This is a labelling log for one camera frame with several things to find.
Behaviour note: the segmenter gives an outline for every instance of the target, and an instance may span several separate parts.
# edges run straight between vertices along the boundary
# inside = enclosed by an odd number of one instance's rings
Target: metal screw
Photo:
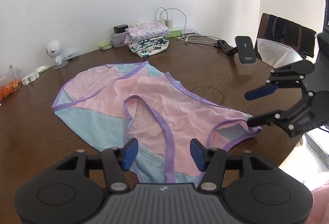
[[[124,191],[127,188],[127,184],[124,182],[114,182],[111,184],[111,189],[114,191]]]
[[[213,191],[216,190],[217,185],[213,182],[204,182],[201,184],[201,189],[205,191]]]

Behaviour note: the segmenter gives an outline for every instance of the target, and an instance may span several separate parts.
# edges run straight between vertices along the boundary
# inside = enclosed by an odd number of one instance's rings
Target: folded clothing
[[[132,52],[136,53],[139,57],[144,58],[150,55],[157,54],[167,49],[169,40],[166,37],[158,37],[152,39],[141,40],[137,43],[129,44]]]
[[[165,37],[169,34],[169,28],[158,22],[150,22],[132,28],[126,28],[127,38],[125,43],[134,43],[157,37]]]
[[[267,40],[273,40],[273,24],[276,19],[276,16],[274,15],[269,15],[269,21],[267,22],[267,27],[265,30],[264,36],[266,37]]]
[[[287,21],[288,21],[287,19],[284,19],[281,17],[276,18],[275,29],[274,29],[274,38],[273,38],[274,41],[281,42]]]
[[[300,27],[301,26],[299,24],[292,22],[292,21],[288,21],[286,24],[286,30],[285,30],[285,33],[283,36],[283,42],[285,44],[297,46]]]
[[[315,34],[316,32],[310,28],[303,27],[302,39],[300,41],[299,52],[310,57],[314,57],[314,45],[315,45]]]

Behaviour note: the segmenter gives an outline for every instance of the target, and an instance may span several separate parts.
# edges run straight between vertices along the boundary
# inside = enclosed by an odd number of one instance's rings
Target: white cable
[[[157,10],[155,11],[155,14],[154,14],[155,21],[157,21],[157,11],[158,11],[160,8],[166,10],[166,9],[163,8],[163,7],[159,7],[159,8],[157,8]]]
[[[196,33],[196,34],[188,34],[188,35],[185,35],[185,30],[186,30],[186,24],[187,24],[187,16],[186,14],[184,14],[184,12],[182,12],[181,10],[177,9],[177,8],[168,8],[168,9],[165,9],[163,7],[159,7],[156,11],[155,11],[155,19],[156,18],[156,14],[157,14],[157,11],[162,8],[163,11],[160,13],[160,19],[161,19],[161,15],[163,12],[166,12],[167,14],[167,19],[168,19],[168,10],[177,10],[179,12],[181,12],[184,16],[185,16],[185,25],[184,25],[184,31],[183,31],[183,34],[180,36],[180,37],[176,37],[176,36],[173,36],[171,35],[172,37],[178,39],[178,40],[184,40],[185,43],[189,42],[189,43],[194,43],[194,44],[203,44],[203,45],[213,45],[215,42],[210,42],[210,41],[195,41],[195,40],[189,40],[189,37],[190,36],[195,36],[195,37],[206,37],[206,38],[210,38],[210,39],[217,39],[217,40],[222,40],[221,38],[218,38],[218,37],[215,37],[215,36],[207,36],[207,35],[201,35],[199,33]]]
[[[164,9],[161,13],[160,13],[160,18],[161,18],[161,15],[162,15],[162,13],[164,12],[164,11],[166,11],[166,13],[167,13],[167,11],[168,10],[177,10],[177,11],[180,11],[184,16],[185,16],[185,25],[184,25],[184,31],[183,31],[183,35],[182,36],[184,36],[184,34],[185,34],[185,30],[186,30],[186,23],[187,23],[187,17],[186,17],[186,14],[184,14],[181,10],[179,10],[179,9],[177,9],[177,8],[168,8],[168,9]]]

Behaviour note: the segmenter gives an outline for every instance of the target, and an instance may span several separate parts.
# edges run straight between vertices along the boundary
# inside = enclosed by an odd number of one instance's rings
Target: wooden table
[[[251,115],[277,108],[288,109],[301,98],[300,90],[281,89],[274,95],[246,101],[244,93],[262,85],[269,77],[271,66],[260,60],[244,65],[238,55],[226,56],[212,46],[184,44],[174,38],[170,39],[166,51],[144,59],[131,53],[126,46],[81,55],[65,67],[50,69],[35,82],[23,86],[0,107],[0,223],[20,223],[13,200],[23,183],[76,149],[83,148],[90,154],[97,152],[51,109],[63,84],[94,66],[145,60],[162,72],[170,72],[189,91]],[[260,135],[243,141],[230,153],[240,154],[249,149],[278,166],[299,139],[290,139],[276,126],[266,126]],[[133,186],[134,174],[126,173],[126,176]],[[235,177],[236,173],[226,175],[226,184]],[[101,171],[92,171],[91,178],[104,185]]]

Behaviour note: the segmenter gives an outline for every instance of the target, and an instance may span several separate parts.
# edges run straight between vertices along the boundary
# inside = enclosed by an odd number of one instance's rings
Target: black box
[[[128,28],[127,25],[120,25],[120,26],[115,26],[114,27],[114,33],[123,33],[126,31],[126,28]]]

